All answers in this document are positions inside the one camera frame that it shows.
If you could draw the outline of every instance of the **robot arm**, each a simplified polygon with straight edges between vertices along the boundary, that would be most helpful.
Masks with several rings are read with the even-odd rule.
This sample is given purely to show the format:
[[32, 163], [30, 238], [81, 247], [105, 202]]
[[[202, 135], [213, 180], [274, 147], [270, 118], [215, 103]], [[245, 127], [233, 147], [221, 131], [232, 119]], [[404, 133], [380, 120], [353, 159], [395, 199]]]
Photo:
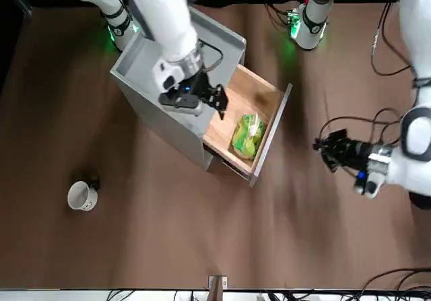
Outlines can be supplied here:
[[162, 49], [153, 67], [165, 110], [198, 116], [203, 103], [223, 119], [228, 97], [221, 84], [212, 87], [203, 64], [201, 43], [191, 23], [187, 0], [132, 0], [135, 16], [151, 32]]
[[356, 191], [370, 198], [384, 183], [431, 197], [430, 6], [431, 0], [400, 0], [401, 34], [415, 71], [413, 87], [418, 91], [413, 108], [400, 122], [400, 146], [353, 141], [346, 130], [316, 139], [314, 144], [331, 171], [338, 166], [357, 170]]
[[108, 22], [117, 48], [122, 51], [135, 34], [131, 17], [123, 7], [121, 0], [81, 0], [93, 3], [100, 8]]

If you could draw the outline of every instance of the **open drawer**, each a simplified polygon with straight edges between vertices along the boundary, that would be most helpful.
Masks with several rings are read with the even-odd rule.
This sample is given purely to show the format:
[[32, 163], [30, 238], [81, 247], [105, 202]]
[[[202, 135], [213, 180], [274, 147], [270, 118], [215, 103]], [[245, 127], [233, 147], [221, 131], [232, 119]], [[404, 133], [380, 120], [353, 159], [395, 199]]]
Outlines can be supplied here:
[[[262, 169], [263, 162], [279, 124], [292, 85], [282, 92], [252, 71], [238, 65], [229, 81], [226, 93], [229, 105], [221, 120], [214, 113], [203, 136], [205, 149], [219, 156], [223, 163], [249, 181], [252, 187]], [[232, 148], [236, 124], [244, 114], [257, 114], [263, 121], [265, 132], [253, 161], [239, 158]]]

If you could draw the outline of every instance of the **brown tabletop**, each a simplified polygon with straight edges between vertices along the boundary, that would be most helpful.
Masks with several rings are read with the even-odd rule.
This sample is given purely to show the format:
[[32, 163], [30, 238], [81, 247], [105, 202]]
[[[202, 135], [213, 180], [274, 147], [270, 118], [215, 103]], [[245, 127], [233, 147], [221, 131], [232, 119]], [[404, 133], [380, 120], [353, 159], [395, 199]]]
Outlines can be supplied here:
[[[336, 5], [309, 53], [276, 34], [262, 5], [202, 9], [246, 37], [248, 68], [294, 84], [253, 189], [222, 165], [204, 172], [138, 121], [109, 74], [118, 54], [97, 10], [35, 9], [0, 98], [0, 287], [202, 288], [222, 273], [231, 288], [360, 288], [429, 265], [431, 213], [397, 187], [355, 194], [311, 148], [327, 114], [411, 104], [409, 72], [370, 67], [381, 9]], [[395, 12], [387, 30], [401, 48]], [[376, 55], [382, 70], [402, 65], [381, 44]], [[100, 175], [98, 204], [71, 211], [71, 179], [88, 168]]]

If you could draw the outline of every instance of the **green snack package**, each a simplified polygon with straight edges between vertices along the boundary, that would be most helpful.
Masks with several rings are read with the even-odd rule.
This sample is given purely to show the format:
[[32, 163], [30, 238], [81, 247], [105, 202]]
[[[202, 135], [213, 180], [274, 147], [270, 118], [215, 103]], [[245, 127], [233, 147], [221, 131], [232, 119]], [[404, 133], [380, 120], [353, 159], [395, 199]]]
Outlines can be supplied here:
[[245, 114], [238, 121], [232, 138], [234, 151], [247, 160], [256, 156], [263, 136], [263, 122], [257, 114]]

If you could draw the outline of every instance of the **white mug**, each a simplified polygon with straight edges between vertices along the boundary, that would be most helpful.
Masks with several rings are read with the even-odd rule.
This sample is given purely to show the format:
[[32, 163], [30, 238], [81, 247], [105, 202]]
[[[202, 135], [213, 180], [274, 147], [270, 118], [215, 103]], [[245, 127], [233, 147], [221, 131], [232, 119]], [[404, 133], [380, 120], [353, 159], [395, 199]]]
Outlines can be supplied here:
[[67, 194], [67, 202], [74, 210], [90, 211], [96, 206], [97, 192], [84, 181], [73, 183]]

